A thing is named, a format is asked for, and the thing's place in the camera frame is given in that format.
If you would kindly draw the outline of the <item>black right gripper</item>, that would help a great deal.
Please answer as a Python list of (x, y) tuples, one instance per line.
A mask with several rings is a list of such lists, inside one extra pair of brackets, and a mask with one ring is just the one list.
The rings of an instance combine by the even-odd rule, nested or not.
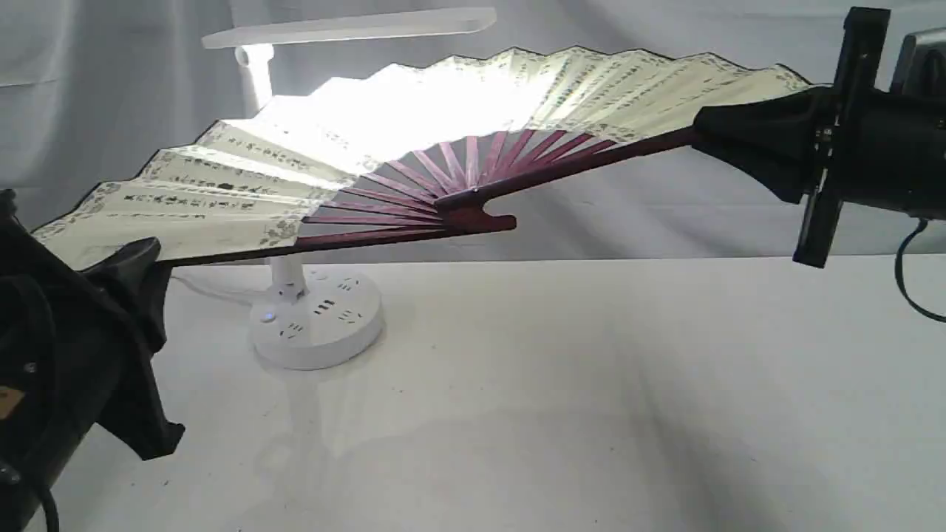
[(707, 106), (693, 148), (740, 169), (780, 201), (809, 195), (795, 262), (821, 268), (846, 203), (943, 221), (944, 98), (875, 87), (890, 10), (852, 7), (832, 87)]

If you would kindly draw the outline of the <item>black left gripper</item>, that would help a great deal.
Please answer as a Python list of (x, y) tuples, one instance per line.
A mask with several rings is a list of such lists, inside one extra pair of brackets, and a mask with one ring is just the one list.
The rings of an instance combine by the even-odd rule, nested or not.
[(157, 238), (75, 270), (17, 221), (2, 191), (2, 502), (33, 504), (98, 425), (139, 458), (176, 451), (152, 359), (166, 344), (171, 267)]

